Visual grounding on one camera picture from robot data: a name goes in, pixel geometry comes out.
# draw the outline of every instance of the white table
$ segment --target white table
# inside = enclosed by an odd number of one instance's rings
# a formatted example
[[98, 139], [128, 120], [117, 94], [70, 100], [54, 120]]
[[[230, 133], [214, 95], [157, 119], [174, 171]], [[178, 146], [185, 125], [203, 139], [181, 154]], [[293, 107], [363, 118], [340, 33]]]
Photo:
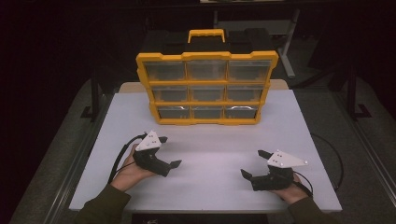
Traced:
[[319, 208], [325, 212], [342, 209], [294, 94], [287, 90], [268, 92], [259, 124], [239, 126], [159, 125], [150, 115], [145, 92], [115, 94], [70, 209], [79, 210], [97, 196], [122, 146], [150, 130], [168, 137], [156, 154], [159, 159], [183, 162], [168, 177], [154, 176], [127, 191], [132, 200], [126, 210], [136, 213], [283, 211], [287, 207], [284, 202], [270, 192], [253, 191], [250, 182], [241, 175], [240, 169], [254, 176], [267, 174], [266, 160], [259, 157], [259, 149], [268, 152], [279, 149], [307, 160], [308, 166], [294, 170], [312, 183]]

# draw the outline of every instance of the yellow carrying handle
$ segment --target yellow carrying handle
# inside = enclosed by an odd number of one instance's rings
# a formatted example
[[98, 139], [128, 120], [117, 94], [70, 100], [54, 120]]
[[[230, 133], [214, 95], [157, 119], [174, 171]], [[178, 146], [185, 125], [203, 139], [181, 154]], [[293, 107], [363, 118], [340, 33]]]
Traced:
[[190, 30], [189, 32], [189, 42], [193, 36], [208, 36], [208, 35], [221, 35], [223, 43], [225, 42], [224, 30], [222, 29], [209, 29], [209, 30]]

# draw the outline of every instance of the dark sleeve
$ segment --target dark sleeve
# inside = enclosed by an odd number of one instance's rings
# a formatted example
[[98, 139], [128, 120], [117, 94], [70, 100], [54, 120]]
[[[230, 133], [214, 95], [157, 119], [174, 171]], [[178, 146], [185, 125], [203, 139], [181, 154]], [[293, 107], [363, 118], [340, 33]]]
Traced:
[[75, 223], [120, 223], [122, 211], [130, 198], [130, 195], [115, 189], [111, 185], [106, 185], [96, 198], [84, 204], [75, 218]]
[[320, 211], [312, 198], [304, 198], [292, 204], [289, 211], [296, 224], [339, 224], [335, 218]]

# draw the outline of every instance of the floor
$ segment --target floor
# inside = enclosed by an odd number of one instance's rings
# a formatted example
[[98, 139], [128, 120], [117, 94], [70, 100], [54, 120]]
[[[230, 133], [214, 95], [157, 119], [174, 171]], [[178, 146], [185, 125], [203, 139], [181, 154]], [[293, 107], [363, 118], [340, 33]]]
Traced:
[[[288, 79], [281, 64], [272, 78], [285, 79], [292, 86], [317, 74], [319, 70], [306, 66], [315, 45], [313, 39], [293, 40], [288, 55], [296, 78]], [[392, 179], [396, 179], [395, 120], [370, 86], [358, 79], [357, 103], [364, 104], [372, 117], [353, 121], [345, 110], [346, 88], [329, 91], [331, 77], [294, 93], [328, 175], [338, 188], [343, 211], [332, 215], [342, 223], [396, 223], [392, 191]], [[11, 223], [71, 223], [76, 215], [67, 207], [112, 98], [111, 94], [101, 96], [101, 112], [95, 122], [82, 119], [82, 111], [91, 105], [90, 84], [87, 80], [70, 106]], [[270, 223], [292, 223], [287, 212], [268, 217]], [[125, 213], [122, 223], [130, 222], [131, 214]]]

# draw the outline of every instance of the clear plastic drawer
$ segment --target clear plastic drawer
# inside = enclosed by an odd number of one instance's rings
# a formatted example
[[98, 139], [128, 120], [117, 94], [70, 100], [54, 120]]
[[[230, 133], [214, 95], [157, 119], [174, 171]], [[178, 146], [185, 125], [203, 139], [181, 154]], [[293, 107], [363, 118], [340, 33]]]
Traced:
[[187, 86], [153, 86], [152, 92], [158, 102], [187, 101]]
[[228, 85], [227, 101], [260, 101], [263, 85]]
[[183, 62], [144, 62], [148, 79], [153, 81], [184, 80]]
[[192, 117], [194, 119], [221, 119], [222, 108], [220, 105], [192, 106]]
[[271, 61], [229, 61], [230, 81], [264, 81]]
[[222, 101], [224, 86], [190, 86], [191, 101]]
[[158, 106], [161, 119], [189, 119], [190, 109], [185, 105]]
[[221, 80], [226, 65], [224, 60], [193, 60], [187, 62], [187, 74], [192, 80]]
[[255, 105], [226, 106], [224, 117], [226, 119], [255, 119], [258, 107]]

